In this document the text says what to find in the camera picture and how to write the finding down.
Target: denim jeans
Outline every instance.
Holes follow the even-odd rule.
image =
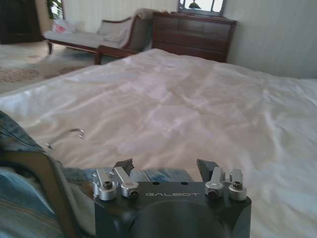
[[[0,111],[0,150],[38,151],[39,146],[14,120]],[[95,235],[94,201],[91,192],[92,173],[96,169],[64,168],[62,176],[70,193],[76,220],[84,231],[84,237]],[[183,170],[148,169],[132,170],[135,181],[192,181]],[[0,237],[1,238],[61,238],[63,234],[54,210],[48,203],[38,181],[28,173],[13,168],[0,167]]]

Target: sofa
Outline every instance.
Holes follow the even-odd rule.
[[[121,21],[102,20],[96,33],[47,31],[44,38],[48,42],[49,54],[53,51],[53,44],[94,53],[95,64],[101,63],[102,55],[122,58],[136,54],[151,41],[154,11],[140,8],[132,17]]]

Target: patterned carpet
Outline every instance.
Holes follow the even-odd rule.
[[[116,60],[103,57],[103,64]],[[0,94],[94,64],[94,55],[45,41],[0,45]]]

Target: window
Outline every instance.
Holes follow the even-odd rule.
[[[50,19],[63,19],[62,0],[47,0]]]
[[[225,0],[179,0],[178,11],[221,16]]]

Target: wrinkled sheet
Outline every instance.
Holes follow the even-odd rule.
[[[0,109],[64,166],[241,168],[251,237],[317,237],[317,81],[150,50],[0,95]]]

